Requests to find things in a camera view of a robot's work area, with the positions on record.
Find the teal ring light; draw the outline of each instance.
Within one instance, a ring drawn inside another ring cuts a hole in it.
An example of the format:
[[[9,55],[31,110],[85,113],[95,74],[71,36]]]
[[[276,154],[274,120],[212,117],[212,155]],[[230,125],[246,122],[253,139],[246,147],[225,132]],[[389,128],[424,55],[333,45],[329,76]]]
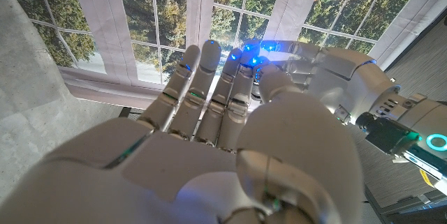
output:
[[[437,147],[432,144],[432,140],[437,137],[443,139],[446,142],[444,146]],[[427,145],[435,151],[447,151],[447,137],[438,133],[431,134],[430,136],[427,137]]]

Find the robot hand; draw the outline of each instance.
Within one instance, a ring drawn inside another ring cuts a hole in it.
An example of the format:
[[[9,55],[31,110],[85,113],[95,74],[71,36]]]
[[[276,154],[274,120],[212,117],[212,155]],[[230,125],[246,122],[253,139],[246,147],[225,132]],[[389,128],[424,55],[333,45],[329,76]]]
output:
[[[291,41],[263,41],[261,47],[300,59],[280,63],[297,87],[320,100],[342,123],[357,123],[383,152],[429,172],[439,180],[435,187],[447,194],[447,106],[420,94],[398,95],[400,86],[366,54]],[[370,132],[358,122],[364,112],[369,112],[367,121],[376,130]],[[376,123],[370,117],[377,118]],[[413,133],[417,138],[408,137]]]
[[[229,54],[195,136],[221,50],[213,40],[201,57],[188,47],[136,122],[110,120],[46,155],[3,202],[0,222],[357,223],[351,136],[259,46]],[[265,104],[245,125],[254,77]]]

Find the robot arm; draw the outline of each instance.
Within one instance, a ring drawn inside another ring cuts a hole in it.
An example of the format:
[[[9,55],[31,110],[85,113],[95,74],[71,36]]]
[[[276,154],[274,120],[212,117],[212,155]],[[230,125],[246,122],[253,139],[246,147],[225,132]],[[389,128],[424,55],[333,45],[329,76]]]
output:
[[[389,119],[379,120],[376,125],[383,126],[370,133],[367,140],[429,172],[439,180],[435,187],[447,194],[447,106],[420,94],[400,96],[400,86],[389,80],[374,59],[359,52],[288,41],[265,41],[263,47],[303,57],[305,61],[293,61],[286,68],[293,81],[304,87],[303,92],[319,99],[343,124],[359,124],[364,112]],[[386,134],[374,136],[380,132]],[[410,145],[400,142],[409,133],[417,133],[417,140],[412,139]]]
[[[305,61],[291,79],[262,47]],[[360,162],[339,120],[397,95],[368,56],[344,52],[269,41],[233,50],[193,135],[221,49],[190,46],[137,122],[113,119],[48,154],[3,202],[0,222],[357,223]],[[247,120],[253,80],[264,105]]]

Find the robot finger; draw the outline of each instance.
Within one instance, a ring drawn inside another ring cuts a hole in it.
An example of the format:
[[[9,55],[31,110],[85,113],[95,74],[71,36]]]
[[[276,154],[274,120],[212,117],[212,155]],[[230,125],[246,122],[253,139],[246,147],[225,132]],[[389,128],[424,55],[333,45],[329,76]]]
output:
[[[315,60],[320,51],[319,46],[291,40],[263,40],[261,41],[261,49],[268,52],[289,53],[311,61]]]
[[[138,118],[139,123],[154,130],[166,129],[199,59],[199,48],[189,46],[163,92]]]
[[[207,99],[212,79],[221,56],[221,48],[216,41],[207,40],[202,47],[202,57],[168,132],[183,140],[191,140],[203,105]]]
[[[230,99],[223,114],[217,147],[234,151],[237,137],[247,120],[248,107],[251,100],[251,89],[254,81],[254,66],[261,62],[259,43],[250,40],[245,43],[241,57],[241,65],[236,75]]]
[[[214,146],[222,123],[225,107],[233,88],[237,70],[239,68],[242,52],[239,49],[231,50],[223,67],[221,77],[217,82],[211,101],[208,104],[202,121],[194,137],[194,141]]]

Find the screw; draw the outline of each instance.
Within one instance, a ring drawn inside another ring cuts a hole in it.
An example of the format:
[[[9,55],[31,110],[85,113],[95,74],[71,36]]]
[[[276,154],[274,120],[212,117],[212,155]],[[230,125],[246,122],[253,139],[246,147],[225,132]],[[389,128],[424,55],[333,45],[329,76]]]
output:
[[[405,107],[411,107],[412,105],[413,105],[413,103],[411,103],[411,101],[409,101],[409,100],[404,102]]]

